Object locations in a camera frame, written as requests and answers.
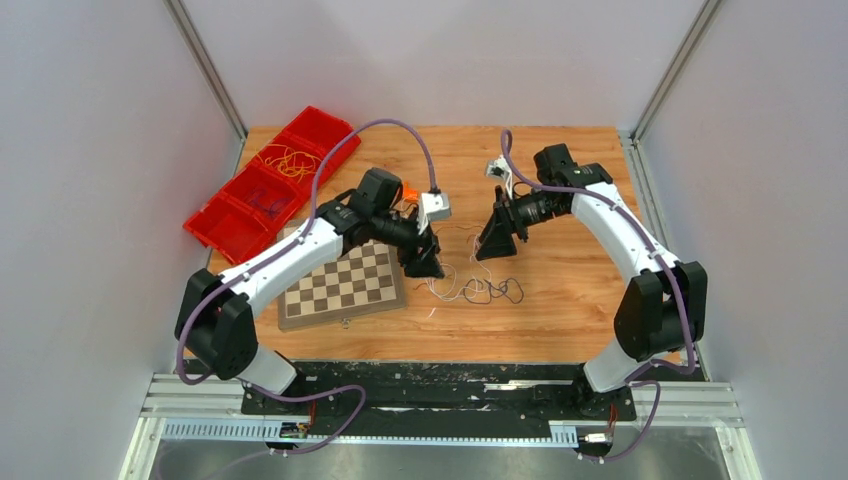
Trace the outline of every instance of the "wooden table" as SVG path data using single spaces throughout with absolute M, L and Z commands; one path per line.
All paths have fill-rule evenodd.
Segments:
M 282 127 L 250 130 L 240 167 Z M 500 127 L 422 127 L 430 147 L 439 187 L 447 192 L 452 217 L 437 222 L 441 260 L 455 266 L 464 284 L 474 272 L 469 262 L 469 231 L 482 227 L 492 213 L 495 181 L 483 176 L 487 161 L 500 153 Z M 513 156 L 522 172 L 535 178 L 533 155 L 543 147 L 566 143 L 575 161 L 598 162 L 612 175 L 628 206 L 638 214 L 618 134 L 613 128 L 519 127 L 513 129 Z M 397 127 L 375 127 L 362 133 L 362 144 L 319 191 L 320 202 L 356 187 L 366 169 L 384 168 L 413 188 L 428 188 L 426 163 L 418 144 Z M 305 218 L 305 208 L 297 218 Z M 519 244 L 515 257 L 484 262 L 495 281 L 514 277 L 524 301 L 506 299 L 472 305 L 462 298 L 446 303 L 426 287 L 413 290 L 420 279 L 404 279 L 409 306 L 341 323 L 283 333 L 276 302 L 256 320 L 259 341 L 293 359 L 361 359 L 493 362 L 583 362 L 612 338 L 612 318 L 624 293 L 624 283 L 603 248 L 573 217 L 530 229 L 530 240 Z M 210 270 L 229 264 L 215 253 Z M 441 280 L 445 289 L 451 280 Z

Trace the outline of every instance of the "wooden chessboard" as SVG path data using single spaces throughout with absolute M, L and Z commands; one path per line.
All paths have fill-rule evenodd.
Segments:
M 299 224 L 286 226 L 280 239 Z M 397 253 L 382 243 L 366 243 L 316 268 L 277 301 L 280 330 L 403 308 L 406 296 Z

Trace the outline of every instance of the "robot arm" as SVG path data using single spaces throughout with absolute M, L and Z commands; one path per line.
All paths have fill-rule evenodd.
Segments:
M 572 187 L 601 194 L 632 215 L 613 184 L 610 175 L 598 164 L 580 166 L 572 160 L 564 144 L 546 147 L 534 156 L 537 178 L 543 185 Z M 486 175 L 501 178 L 507 190 L 512 172 L 503 157 L 489 163 Z M 495 187 L 494 212 L 481 235 L 478 260 L 511 256 L 517 253 L 515 234 L 527 242 L 528 227 L 558 216 L 573 214 L 598 239 L 627 284 L 624 298 L 615 315 L 615 338 L 595 358 L 583 366 L 576 386 L 584 401 L 624 387 L 627 379 L 655 357 L 681 349 L 684 338 L 677 304 L 669 279 L 656 261 L 656 254 L 634 231 L 619 212 L 590 195 L 534 190 L 527 195 L 505 192 Z M 697 262 L 682 263 L 661 247 L 636 221 L 671 266 L 683 294 L 692 340 L 703 336 L 707 276 Z
M 199 270 L 186 286 L 174 335 L 180 337 L 189 314 L 205 297 L 242 277 L 243 281 L 216 296 L 202 310 L 186 346 L 222 380 L 238 377 L 282 393 L 297 372 L 281 354 L 259 345 L 254 319 L 304 275 L 373 239 L 397 247 L 398 261 L 406 276 L 444 277 L 436 256 L 439 241 L 430 222 L 450 216 L 447 196 L 441 192 L 422 194 L 420 207 L 404 217 L 394 210 L 401 188 L 399 178 L 372 168 L 358 188 L 321 205 L 305 235 L 304 224 L 256 257 L 218 276 Z M 295 246 L 285 255 L 253 275 L 248 273 L 251 265 L 275 256 L 292 242 Z

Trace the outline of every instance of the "red plastic tray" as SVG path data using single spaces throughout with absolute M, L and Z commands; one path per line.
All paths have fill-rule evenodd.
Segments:
M 353 131 L 347 122 L 314 107 L 307 107 L 254 156 L 245 168 L 183 227 L 204 246 L 212 246 L 232 264 L 243 263 L 271 245 L 277 233 L 309 201 L 314 170 L 327 153 Z M 324 168 L 320 184 L 344 163 L 360 144 L 352 138 Z M 306 165 L 311 173 L 292 176 L 268 166 L 265 161 L 292 152 L 305 152 L 288 159 L 288 165 Z

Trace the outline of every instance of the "table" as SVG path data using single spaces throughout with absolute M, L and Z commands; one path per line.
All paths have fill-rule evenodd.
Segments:
M 244 166 L 282 127 L 255 127 L 242 153 Z M 441 260 L 457 268 L 458 286 L 485 272 L 469 262 L 470 231 L 492 213 L 496 182 L 483 176 L 487 161 L 500 153 L 500 127 L 429 126 L 419 129 L 433 155 L 439 187 L 448 194 L 453 215 L 438 222 Z M 533 155 L 543 147 L 566 143 L 579 164 L 598 162 L 612 175 L 621 196 L 638 215 L 618 133 L 613 128 L 513 128 L 513 158 L 535 179 Z M 362 144 L 320 189 L 319 204 L 359 184 L 372 166 L 384 168 L 419 191 L 428 188 L 426 162 L 418 144 L 398 127 L 374 127 L 361 134 Z M 296 218 L 305 218 L 306 207 Z M 518 279 L 525 298 L 473 305 L 459 298 L 443 302 L 420 279 L 404 279 L 408 307 L 283 333 L 277 305 L 256 319 L 263 345 L 292 359 L 418 360 L 464 362 L 583 362 L 613 337 L 612 318 L 624 283 L 603 248 L 582 224 L 565 217 L 535 225 L 529 243 L 515 257 L 484 262 L 495 281 Z M 217 252 L 213 273 L 230 265 Z M 451 280 L 440 280 L 445 289 Z

